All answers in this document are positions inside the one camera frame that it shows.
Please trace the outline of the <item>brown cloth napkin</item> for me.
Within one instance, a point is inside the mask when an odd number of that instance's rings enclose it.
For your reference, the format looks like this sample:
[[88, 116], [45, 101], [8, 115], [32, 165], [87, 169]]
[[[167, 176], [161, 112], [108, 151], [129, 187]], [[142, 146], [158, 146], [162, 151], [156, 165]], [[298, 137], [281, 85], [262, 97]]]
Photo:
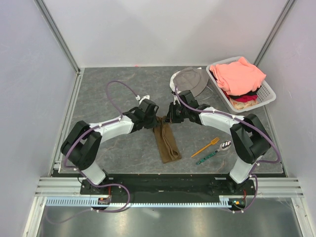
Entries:
[[164, 122], [165, 117], [157, 117], [158, 125], [153, 128], [162, 163], [178, 161], [182, 158], [172, 129]]

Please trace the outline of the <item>orange plastic fork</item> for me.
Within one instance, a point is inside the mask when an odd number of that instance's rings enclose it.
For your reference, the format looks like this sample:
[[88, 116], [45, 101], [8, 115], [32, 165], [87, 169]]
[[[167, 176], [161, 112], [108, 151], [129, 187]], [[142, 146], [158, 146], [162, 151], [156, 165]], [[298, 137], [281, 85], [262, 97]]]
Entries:
[[208, 147], [215, 145], [216, 143], [218, 143], [220, 141], [219, 137], [214, 138], [213, 140], [211, 140], [207, 145], [205, 145], [203, 148], [201, 148], [200, 150], [198, 150], [197, 152], [195, 152], [193, 155], [191, 155], [191, 158], [195, 157], [196, 155], [198, 155], [199, 153], [201, 153], [202, 151], [206, 150]]

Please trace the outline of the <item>spoon with green handle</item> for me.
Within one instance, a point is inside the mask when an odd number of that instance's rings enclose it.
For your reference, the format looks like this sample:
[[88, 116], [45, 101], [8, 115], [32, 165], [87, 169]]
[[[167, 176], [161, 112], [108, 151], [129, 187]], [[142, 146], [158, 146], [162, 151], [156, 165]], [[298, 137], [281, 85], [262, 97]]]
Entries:
[[219, 148], [217, 150], [215, 150], [214, 152], [208, 154], [207, 156], [205, 156], [204, 158], [200, 159], [199, 161], [196, 162], [196, 165], [200, 165], [203, 162], [207, 161], [208, 159], [210, 159], [211, 157], [215, 156], [217, 153], [221, 152], [221, 151], [226, 151], [228, 150], [232, 145], [231, 141], [224, 141], [221, 143], [221, 145], [219, 146]]

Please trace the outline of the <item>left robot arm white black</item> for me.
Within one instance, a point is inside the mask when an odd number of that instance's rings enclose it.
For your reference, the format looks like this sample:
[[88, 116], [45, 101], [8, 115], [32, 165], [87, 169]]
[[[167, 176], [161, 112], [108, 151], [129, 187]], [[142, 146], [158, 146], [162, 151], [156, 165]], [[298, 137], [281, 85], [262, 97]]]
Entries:
[[103, 195], [111, 186], [123, 188], [123, 179], [110, 179], [95, 159], [100, 144], [115, 137], [133, 134], [142, 129], [153, 129], [158, 125], [159, 106], [144, 99], [139, 106], [122, 114], [121, 117], [102, 123], [76, 123], [61, 146], [61, 153], [86, 178], [81, 183], [81, 195]]

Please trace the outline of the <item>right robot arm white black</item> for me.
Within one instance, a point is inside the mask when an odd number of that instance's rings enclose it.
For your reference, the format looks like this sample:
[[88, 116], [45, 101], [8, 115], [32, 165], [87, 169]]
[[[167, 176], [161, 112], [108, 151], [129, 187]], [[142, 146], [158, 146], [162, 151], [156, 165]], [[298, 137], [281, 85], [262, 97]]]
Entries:
[[238, 194], [251, 175], [257, 161], [270, 149], [271, 139], [259, 118], [254, 114], [234, 116], [209, 105], [199, 105], [189, 90], [172, 92], [174, 101], [169, 105], [166, 123], [190, 122], [221, 130], [232, 137], [237, 160], [229, 172], [227, 191]]

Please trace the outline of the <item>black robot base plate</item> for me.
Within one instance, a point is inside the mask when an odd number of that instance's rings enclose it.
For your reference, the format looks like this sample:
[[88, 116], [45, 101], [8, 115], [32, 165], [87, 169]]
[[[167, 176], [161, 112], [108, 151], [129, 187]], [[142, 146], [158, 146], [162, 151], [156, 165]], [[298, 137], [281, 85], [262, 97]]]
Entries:
[[111, 174], [101, 185], [121, 184], [137, 192], [206, 193], [212, 196], [254, 195], [255, 182], [247, 178], [236, 184], [228, 174]]

